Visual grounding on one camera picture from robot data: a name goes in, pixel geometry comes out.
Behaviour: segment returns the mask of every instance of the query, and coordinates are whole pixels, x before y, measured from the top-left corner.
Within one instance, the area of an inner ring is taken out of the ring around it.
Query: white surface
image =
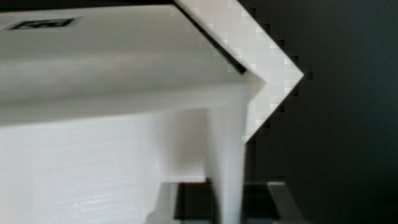
[[[172,6],[0,15],[79,18],[0,31],[0,223],[159,224],[161,183],[205,177],[237,223],[243,144],[301,75],[237,2],[177,2],[243,77]]]

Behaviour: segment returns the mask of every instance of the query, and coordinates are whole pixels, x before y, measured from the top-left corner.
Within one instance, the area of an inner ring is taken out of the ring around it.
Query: dark background
[[[0,8],[166,2],[12,0]],[[285,181],[316,224],[398,223],[398,1],[241,3],[305,73],[246,144],[246,183]]]

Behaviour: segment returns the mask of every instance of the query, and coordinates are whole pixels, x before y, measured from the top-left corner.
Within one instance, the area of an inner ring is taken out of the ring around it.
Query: black label
[[[8,28],[8,30],[58,28],[65,27],[72,21],[74,19],[47,19],[47,20],[22,21]]]

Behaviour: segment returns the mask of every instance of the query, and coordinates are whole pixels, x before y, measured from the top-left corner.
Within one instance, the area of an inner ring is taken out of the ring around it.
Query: black wall
[[[246,146],[246,181],[285,180],[317,224],[398,223],[398,1],[241,3],[305,72]]]

